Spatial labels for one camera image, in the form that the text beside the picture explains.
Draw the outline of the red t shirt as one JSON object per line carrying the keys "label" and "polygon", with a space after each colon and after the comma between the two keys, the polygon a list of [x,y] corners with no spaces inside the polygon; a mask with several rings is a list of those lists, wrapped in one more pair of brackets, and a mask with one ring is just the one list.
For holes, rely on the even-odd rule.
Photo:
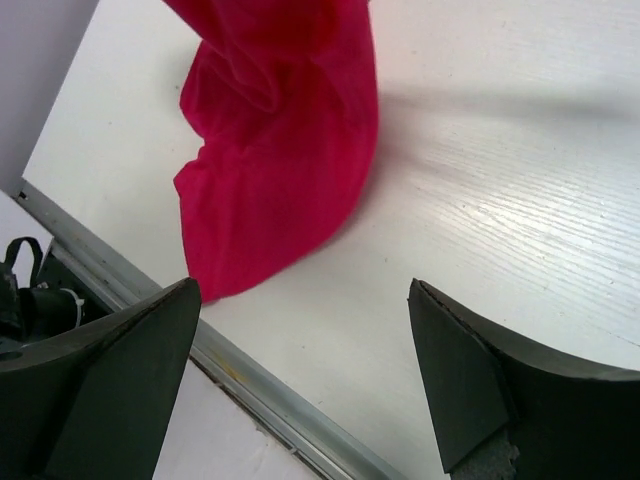
{"label": "red t shirt", "polygon": [[203,144],[176,175],[204,302],[328,241],[355,209],[379,129],[364,1],[174,1],[200,37],[180,107]]}

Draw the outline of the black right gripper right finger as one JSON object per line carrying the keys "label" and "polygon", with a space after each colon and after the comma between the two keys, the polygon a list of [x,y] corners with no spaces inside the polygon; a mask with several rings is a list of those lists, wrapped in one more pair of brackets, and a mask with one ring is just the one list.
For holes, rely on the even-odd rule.
{"label": "black right gripper right finger", "polygon": [[453,479],[635,479],[639,374],[488,320],[421,280],[408,307],[443,470]]}

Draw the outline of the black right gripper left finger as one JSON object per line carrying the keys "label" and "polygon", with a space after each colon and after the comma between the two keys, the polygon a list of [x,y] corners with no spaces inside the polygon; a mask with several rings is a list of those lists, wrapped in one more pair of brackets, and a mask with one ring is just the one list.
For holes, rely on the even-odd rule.
{"label": "black right gripper left finger", "polygon": [[2,353],[2,478],[152,478],[200,308],[199,286],[185,278]]}

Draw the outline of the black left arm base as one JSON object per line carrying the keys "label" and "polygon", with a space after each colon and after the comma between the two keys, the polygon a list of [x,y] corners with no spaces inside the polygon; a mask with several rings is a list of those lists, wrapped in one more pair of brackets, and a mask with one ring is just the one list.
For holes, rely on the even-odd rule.
{"label": "black left arm base", "polygon": [[1,354],[98,320],[112,312],[38,240],[11,240],[1,260]]}

